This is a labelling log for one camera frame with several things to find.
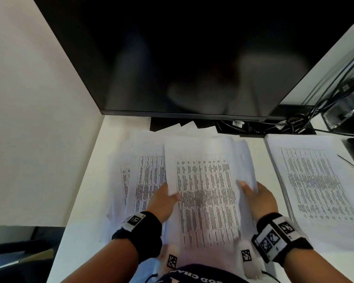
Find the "stack of paper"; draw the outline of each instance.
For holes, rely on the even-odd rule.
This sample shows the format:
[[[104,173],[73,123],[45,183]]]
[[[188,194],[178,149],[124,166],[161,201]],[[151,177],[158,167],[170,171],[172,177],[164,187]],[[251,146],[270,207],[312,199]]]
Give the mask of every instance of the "stack of paper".
[[[245,141],[219,135],[214,126],[197,129],[194,122],[158,132],[134,132],[121,152],[110,156],[109,167],[111,206],[102,242],[110,241],[127,216],[145,210],[153,193],[167,181],[170,194],[182,194],[162,235],[164,244],[180,248],[177,266],[200,263],[243,276],[241,262],[234,260],[233,242],[250,239],[256,230],[235,180],[257,189]],[[154,263],[153,259],[143,262],[137,274],[144,279]]]
[[[354,251],[354,183],[332,136],[265,137],[289,216],[319,251]]]

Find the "hand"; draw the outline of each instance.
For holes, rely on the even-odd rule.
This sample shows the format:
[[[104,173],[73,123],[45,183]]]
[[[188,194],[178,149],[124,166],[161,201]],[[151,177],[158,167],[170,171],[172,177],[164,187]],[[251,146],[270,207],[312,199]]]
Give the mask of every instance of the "hand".
[[[163,224],[172,214],[173,206],[181,198],[180,193],[168,195],[168,184],[164,183],[152,196],[146,211],[153,213]]]
[[[258,193],[254,192],[245,181],[236,181],[236,184],[243,190],[255,221],[272,212],[278,212],[277,201],[263,184],[257,182]]]

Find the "monitor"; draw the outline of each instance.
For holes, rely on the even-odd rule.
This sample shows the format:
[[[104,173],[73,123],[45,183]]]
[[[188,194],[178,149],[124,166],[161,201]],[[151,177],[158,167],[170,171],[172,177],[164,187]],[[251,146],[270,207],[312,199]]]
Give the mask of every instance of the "monitor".
[[[354,24],[354,0],[35,2],[111,115],[266,119]]]

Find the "person's right arm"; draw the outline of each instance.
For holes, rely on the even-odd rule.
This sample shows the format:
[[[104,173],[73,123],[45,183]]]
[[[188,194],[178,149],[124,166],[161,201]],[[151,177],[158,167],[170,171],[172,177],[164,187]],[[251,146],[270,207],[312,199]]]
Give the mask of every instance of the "person's right arm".
[[[278,212],[273,194],[257,182],[258,193],[246,184],[238,182],[243,190],[255,221],[272,212]],[[293,248],[286,255],[283,268],[292,283],[351,283],[340,271],[334,268],[313,249]]]

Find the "white desk surface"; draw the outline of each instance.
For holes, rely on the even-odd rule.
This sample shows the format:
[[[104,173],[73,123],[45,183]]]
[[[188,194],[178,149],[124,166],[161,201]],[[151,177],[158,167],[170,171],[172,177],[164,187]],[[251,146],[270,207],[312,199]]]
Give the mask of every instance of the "white desk surface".
[[[146,117],[105,116],[55,257],[48,283],[60,282],[104,246],[99,243],[99,240],[104,218],[109,208],[108,155],[117,151],[120,143],[128,139],[131,130],[149,130],[150,121],[151,119]],[[314,119],[313,125],[317,129],[325,130],[321,119]],[[345,137],[334,137],[338,154],[353,162],[341,142],[341,139]],[[264,140],[238,136],[234,136],[234,139],[247,141],[257,180],[274,194],[280,213],[288,216],[282,191]],[[349,175],[354,178],[354,168],[347,163],[344,167],[348,168]],[[325,253],[322,256],[354,282],[354,252]],[[289,282],[284,270],[278,264],[275,264],[274,267],[277,278],[282,283]]]

